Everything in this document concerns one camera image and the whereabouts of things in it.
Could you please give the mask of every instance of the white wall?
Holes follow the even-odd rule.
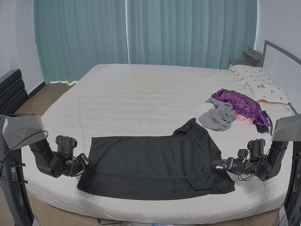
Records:
[[[20,69],[27,93],[44,81],[35,43],[33,0],[0,0],[0,77]]]
[[[301,59],[301,0],[258,0],[255,50],[265,40]]]

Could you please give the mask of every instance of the gray cloth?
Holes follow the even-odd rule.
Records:
[[[231,122],[236,120],[236,113],[230,103],[225,103],[212,96],[205,103],[213,103],[214,108],[199,117],[203,127],[213,130],[227,130]]]

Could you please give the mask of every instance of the baseboard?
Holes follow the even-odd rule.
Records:
[[[38,93],[45,86],[45,81],[40,83],[32,92],[28,94],[28,98],[31,99],[36,93]]]

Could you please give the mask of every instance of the pillow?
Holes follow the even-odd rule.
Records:
[[[239,78],[253,100],[265,100],[283,104],[290,102],[286,93],[272,81],[263,68],[234,65],[229,67],[229,70],[232,70]]]

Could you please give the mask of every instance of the black upholstered bed frame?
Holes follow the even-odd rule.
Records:
[[[0,114],[12,114],[28,99],[21,71],[12,70],[0,78]]]

